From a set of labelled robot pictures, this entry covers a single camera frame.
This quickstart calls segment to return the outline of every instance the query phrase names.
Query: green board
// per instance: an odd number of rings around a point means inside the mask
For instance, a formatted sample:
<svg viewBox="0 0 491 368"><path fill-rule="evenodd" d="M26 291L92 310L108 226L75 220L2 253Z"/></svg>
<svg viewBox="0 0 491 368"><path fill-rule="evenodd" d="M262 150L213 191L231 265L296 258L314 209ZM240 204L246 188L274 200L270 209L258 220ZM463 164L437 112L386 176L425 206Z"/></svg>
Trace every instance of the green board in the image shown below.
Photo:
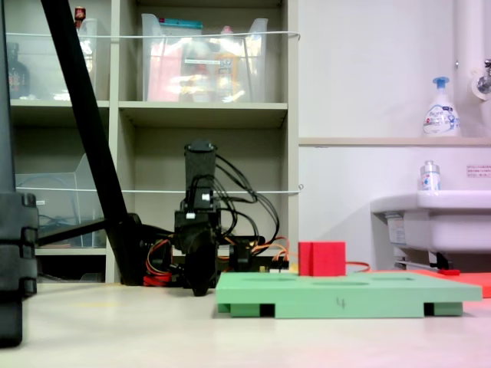
<svg viewBox="0 0 491 368"><path fill-rule="evenodd" d="M463 301L481 301L482 295L479 286L401 272L338 278L230 272L216 287L218 312L232 317L460 316Z"/></svg>

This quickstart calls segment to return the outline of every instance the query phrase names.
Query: dark bottle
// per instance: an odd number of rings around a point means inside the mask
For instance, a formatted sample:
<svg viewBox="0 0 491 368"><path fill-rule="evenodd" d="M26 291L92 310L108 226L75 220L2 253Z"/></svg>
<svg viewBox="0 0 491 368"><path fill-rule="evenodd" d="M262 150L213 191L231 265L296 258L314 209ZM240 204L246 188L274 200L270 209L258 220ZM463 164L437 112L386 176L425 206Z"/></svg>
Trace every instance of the dark bottle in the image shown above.
<svg viewBox="0 0 491 368"><path fill-rule="evenodd" d="M80 31L80 27L82 26L83 21L87 17L87 11L83 6L78 6L75 8L75 28L77 29L77 33Z"/></svg>
<svg viewBox="0 0 491 368"><path fill-rule="evenodd" d="M10 98L18 99L29 95L29 71L18 61L18 43L7 42L8 87Z"/></svg>

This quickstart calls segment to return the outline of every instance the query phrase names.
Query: white sink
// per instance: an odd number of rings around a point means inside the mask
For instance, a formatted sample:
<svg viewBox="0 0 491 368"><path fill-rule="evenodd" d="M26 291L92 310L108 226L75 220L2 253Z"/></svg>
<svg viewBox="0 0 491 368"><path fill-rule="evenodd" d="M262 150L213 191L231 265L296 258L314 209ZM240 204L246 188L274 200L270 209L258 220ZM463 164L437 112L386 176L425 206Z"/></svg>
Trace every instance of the white sink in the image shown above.
<svg viewBox="0 0 491 368"><path fill-rule="evenodd" d="M430 252L491 253L491 191L441 190L371 203L385 215L390 242Z"/></svg>

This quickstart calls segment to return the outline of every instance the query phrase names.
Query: red foam cube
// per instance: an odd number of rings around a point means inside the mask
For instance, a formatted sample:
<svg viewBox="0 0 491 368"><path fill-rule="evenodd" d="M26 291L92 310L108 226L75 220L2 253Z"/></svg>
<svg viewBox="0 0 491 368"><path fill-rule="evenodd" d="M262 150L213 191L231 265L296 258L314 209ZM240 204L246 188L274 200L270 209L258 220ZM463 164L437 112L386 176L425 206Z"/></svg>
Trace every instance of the red foam cube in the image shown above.
<svg viewBox="0 0 491 368"><path fill-rule="evenodd" d="M299 244L300 276L346 275L346 243L343 241L302 241Z"/></svg>
<svg viewBox="0 0 491 368"><path fill-rule="evenodd" d="M312 276L312 242L300 241L298 244L298 274Z"/></svg>

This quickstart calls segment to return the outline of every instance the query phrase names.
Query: floor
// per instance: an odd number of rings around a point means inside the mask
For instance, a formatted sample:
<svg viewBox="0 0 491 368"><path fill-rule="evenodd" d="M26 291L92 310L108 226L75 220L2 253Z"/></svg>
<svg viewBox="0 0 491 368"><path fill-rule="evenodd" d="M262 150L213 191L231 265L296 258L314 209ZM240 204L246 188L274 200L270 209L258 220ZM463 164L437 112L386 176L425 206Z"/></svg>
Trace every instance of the floor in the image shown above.
<svg viewBox="0 0 491 368"><path fill-rule="evenodd" d="M464 317L230 319L214 296L115 284L41 284L5 368L491 367L491 299Z"/></svg>

